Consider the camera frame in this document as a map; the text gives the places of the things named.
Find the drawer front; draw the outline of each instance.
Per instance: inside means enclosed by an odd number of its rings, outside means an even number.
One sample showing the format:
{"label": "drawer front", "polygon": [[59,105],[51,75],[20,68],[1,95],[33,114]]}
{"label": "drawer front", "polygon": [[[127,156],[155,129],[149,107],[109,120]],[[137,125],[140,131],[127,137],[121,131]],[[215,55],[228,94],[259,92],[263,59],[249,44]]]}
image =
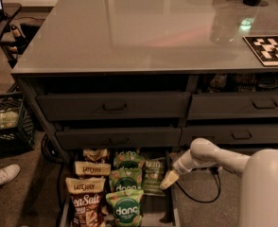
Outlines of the drawer front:
{"label": "drawer front", "polygon": [[57,131],[56,137],[63,149],[79,148],[129,148],[129,147],[176,147],[181,129],[115,128]]}
{"label": "drawer front", "polygon": [[278,92],[193,95],[188,119],[278,117]]}
{"label": "drawer front", "polygon": [[189,146],[198,137],[215,144],[275,144],[278,143],[278,124],[190,126],[182,129],[180,145]]}
{"label": "drawer front", "polygon": [[186,117],[189,93],[62,94],[38,96],[49,121]]}

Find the person's foot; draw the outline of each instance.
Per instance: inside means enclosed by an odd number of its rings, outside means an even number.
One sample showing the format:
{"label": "person's foot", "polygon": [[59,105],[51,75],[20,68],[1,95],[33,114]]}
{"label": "person's foot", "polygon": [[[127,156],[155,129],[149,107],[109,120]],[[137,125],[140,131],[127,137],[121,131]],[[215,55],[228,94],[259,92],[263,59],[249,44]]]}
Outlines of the person's foot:
{"label": "person's foot", "polygon": [[16,164],[0,169],[0,185],[4,185],[17,177],[20,167]]}

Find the black crate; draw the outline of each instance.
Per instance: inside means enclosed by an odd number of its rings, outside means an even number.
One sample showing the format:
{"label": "black crate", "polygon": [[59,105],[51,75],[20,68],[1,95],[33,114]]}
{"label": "black crate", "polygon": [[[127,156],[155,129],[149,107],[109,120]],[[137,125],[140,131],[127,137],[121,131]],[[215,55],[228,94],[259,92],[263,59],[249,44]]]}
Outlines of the black crate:
{"label": "black crate", "polygon": [[34,149],[36,128],[34,114],[20,92],[0,95],[0,111],[18,109],[15,127],[0,129],[0,158],[17,155]]}

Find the concrete floor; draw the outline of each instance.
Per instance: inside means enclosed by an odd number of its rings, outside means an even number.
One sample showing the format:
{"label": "concrete floor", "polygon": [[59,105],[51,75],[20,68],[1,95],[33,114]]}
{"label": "concrete floor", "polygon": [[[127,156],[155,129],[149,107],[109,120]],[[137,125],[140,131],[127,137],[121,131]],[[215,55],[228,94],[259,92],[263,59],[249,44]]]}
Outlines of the concrete floor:
{"label": "concrete floor", "polygon": [[[20,13],[18,16],[43,18],[46,14]],[[22,21],[16,20],[14,23],[18,24]],[[0,94],[5,93],[13,83],[10,70],[0,49]],[[57,180],[61,165],[44,159],[41,154],[42,137],[43,132],[38,132],[34,150],[0,159],[0,168],[10,164],[18,164],[21,167],[21,172],[16,179],[0,187],[0,226],[56,226],[60,212]],[[221,196],[213,203],[191,201],[178,186],[174,186],[176,196],[173,198],[177,202],[180,226],[236,226],[240,180],[224,170],[220,176]],[[209,173],[203,171],[182,176],[180,184],[191,196],[199,200],[210,200],[217,193],[214,179]]]}

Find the drawer handle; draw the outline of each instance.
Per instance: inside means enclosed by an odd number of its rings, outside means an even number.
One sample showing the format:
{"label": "drawer handle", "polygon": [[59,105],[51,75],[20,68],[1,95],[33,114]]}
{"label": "drawer handle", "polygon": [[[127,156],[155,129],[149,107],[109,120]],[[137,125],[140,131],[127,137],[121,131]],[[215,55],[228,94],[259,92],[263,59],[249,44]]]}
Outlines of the drawer handle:
{"label": "drawer handle", "polygon": [[109,145],[126,145],[129,142],[130,142],[129,137],[124,140],[116,141],[116,142],[112,138],[109,139]]}
{"label": "drawer handle", "polygon": [[252,135],[249,132],[232,132],[234,140],[250,140]]}
{"label": "drawer handle", "polygon": [[278,104],[273,99],[271,100],[271,103],[267,105],[255,102],[253,102],[252,105],[256,110],[274,110],[278,108]]}
{"label": "drawer handle", "polygon": [[127,104],[125,103],[118,107],[109,107],[106,104],[103,104],[102,109],[103,109],[103,111],[108,112],[108,113],[122,113],[127,110]]}

